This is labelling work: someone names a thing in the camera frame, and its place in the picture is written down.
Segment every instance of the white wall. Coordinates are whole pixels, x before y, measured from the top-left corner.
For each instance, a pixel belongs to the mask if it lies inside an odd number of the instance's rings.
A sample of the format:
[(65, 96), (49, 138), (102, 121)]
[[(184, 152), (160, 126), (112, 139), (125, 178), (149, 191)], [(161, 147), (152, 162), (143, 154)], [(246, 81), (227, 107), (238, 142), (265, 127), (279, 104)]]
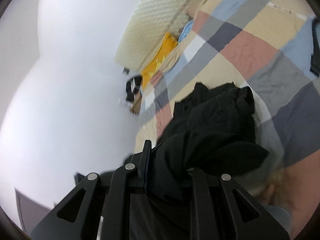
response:
[(53, 207), (76, 171), (115, 169), (133, 151), (137, 117), (118, 104), (126, 77), (112, 59), (139, 1), (40, 0), (40, 58), (0, 133), (0, 205), (15, 222), (14, 187)]

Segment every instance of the bed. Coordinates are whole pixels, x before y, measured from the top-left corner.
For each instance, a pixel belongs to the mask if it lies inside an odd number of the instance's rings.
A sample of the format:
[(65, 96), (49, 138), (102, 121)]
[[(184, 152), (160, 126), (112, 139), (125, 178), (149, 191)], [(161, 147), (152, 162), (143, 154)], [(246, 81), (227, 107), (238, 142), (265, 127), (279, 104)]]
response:
[(306, 0), (202, 0), (190, 34), (168, 55), (142, 92), (135, 152), (153, 145), (174, 103), (196, 82), (250, 86), (262, 166), (237, 180), (252, 194), (287, 208), (291, 238), (320, 202), (320, 79), (310, 72), (311, 25)]

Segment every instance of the orange fabric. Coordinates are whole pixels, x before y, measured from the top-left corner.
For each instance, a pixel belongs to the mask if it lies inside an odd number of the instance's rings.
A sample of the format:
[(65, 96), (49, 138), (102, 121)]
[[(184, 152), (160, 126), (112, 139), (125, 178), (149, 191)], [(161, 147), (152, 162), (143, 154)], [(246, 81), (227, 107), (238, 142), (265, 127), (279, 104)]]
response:
[(173, 37), (169, 32), (164, 36), (162, 45), (159, 52), (154, 57), (154, 59), (145, 67), (141, 72), (142, 76), (142, 89), (144, 90), (146, 85), (150, 82), (152, 76), (157, 72), (161, 63), (167, 57), (167, 55), (177, 46), (178, 42), (175, 37)]

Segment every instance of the colorful plaid fabric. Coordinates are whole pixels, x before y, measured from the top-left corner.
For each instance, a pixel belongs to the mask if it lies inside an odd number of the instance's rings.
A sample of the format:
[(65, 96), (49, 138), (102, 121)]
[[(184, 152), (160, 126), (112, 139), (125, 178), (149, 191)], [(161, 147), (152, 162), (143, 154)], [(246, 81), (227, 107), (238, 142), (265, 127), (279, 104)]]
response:
[[(310, 175), (320, 175), (320, 79), (309, 71), (314, 17), (305, 0), (203, 0), (192, 31), (143, 93), (136, 152), (145, 139), (156, 143), (172, 118), (174, 102), (196, 82), (209, 88), (226, 82), (250, 86), (257, 143), (270, 154), (261, 168), (238, 180), (254, 192), (282, 167), (295, 237), (320, 201), (317, 179), (306, 182), (304, 177), (308, 165)], [(311, 165), (315, 160), (318, 165)], [(302, 190), (314, 194), (304, 206)]]

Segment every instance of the metal screw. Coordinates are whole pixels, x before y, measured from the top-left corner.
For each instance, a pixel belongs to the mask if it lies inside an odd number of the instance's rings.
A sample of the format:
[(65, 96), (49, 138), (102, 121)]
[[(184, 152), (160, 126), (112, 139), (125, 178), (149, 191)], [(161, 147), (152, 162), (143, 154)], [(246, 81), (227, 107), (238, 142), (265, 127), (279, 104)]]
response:
[(231, 176), (229, 174), (222, 174), (221, 179), (224, 181), (229, 181), (231, 180)]
[(133, 163), (128, 163), (124, 167), (125, 167), (126, 170), (130, 171), (130, 170), (133, 170), (136, 167), (136, 165), (134, 165)]
[(88, 180), (95, 180), (98, 177), (96, 173), (90, 173), (88, 175)]

